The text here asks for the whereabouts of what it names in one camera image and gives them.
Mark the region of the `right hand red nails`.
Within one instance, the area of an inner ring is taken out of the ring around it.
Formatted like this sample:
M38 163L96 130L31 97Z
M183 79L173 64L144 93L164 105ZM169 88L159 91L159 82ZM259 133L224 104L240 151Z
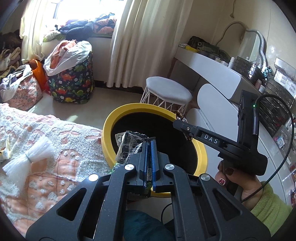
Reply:
M229 182L240 186L242 188L241 200L244 200L262 186L256 176L250 176L233 168L227 168L223 172L223 161L220 161L218 165L215 180L225 189Z

